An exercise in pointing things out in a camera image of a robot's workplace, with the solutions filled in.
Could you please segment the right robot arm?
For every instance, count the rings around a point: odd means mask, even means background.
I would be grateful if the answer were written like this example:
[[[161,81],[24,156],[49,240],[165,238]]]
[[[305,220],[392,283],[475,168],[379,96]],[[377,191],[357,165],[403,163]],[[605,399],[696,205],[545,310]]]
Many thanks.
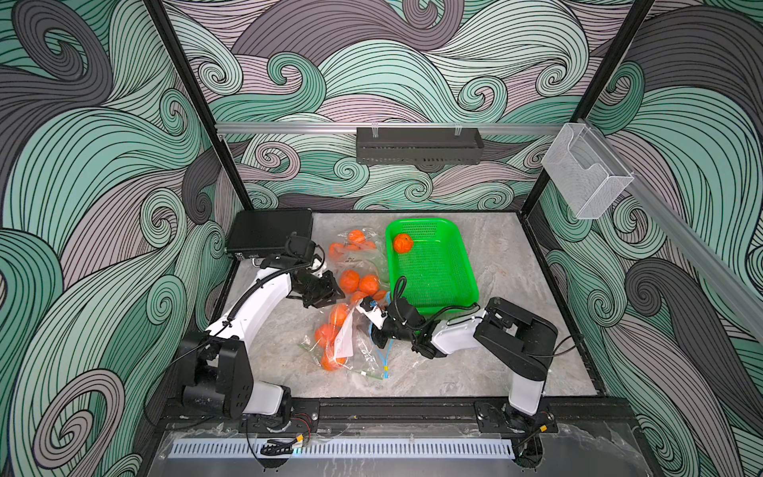
[[[407,279],[397,280],[389,301],[368,297],[355,310],[370,322],[370,336],[380,349],[395,339],[411,351],[433,360],[456,352],[485,349],[513,374],[508,404],[515,413],[535,417],[558,349],[556,326],[500,297],[478,304],[449,305],[426,318],[404,296]]]

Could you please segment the orange taken out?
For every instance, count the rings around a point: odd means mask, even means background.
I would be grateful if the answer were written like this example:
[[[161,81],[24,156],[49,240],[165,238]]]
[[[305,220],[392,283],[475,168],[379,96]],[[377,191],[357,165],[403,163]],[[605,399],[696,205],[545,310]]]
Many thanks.
[[[398,234],[393,239],[393,250],[397,254],[408,254],[414,246],[414,240],[409,234]]]

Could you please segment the blue-zip clear bag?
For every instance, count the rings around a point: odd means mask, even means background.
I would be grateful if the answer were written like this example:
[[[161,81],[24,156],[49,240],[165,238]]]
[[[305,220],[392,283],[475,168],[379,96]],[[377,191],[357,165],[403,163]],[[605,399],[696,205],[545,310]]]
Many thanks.
[[[374,343],[375,322],[359,308],[366,298],[371,306],[385,307],[389,286],[369,262],[338,264],[337,272],[337,284],[345,296],[318,311],[299,348],[327,373],[353,372],[375,380],[389,379],[391,343],[381,347]]]

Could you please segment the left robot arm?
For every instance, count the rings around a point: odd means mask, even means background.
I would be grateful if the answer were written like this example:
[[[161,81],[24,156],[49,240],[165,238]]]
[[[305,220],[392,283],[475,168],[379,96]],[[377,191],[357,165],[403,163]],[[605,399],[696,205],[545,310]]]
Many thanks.
[[[344,297],[326,268],[323,248],[311,238],[289,237],[282,252],[261,260],[254,281],[229,310],[181,341],[171,362],[177,369],[181,405],[225,419],[249,415],[287,419],[289,389],[254,379],[250,365],[254,339],[287,298],[319,309]]]

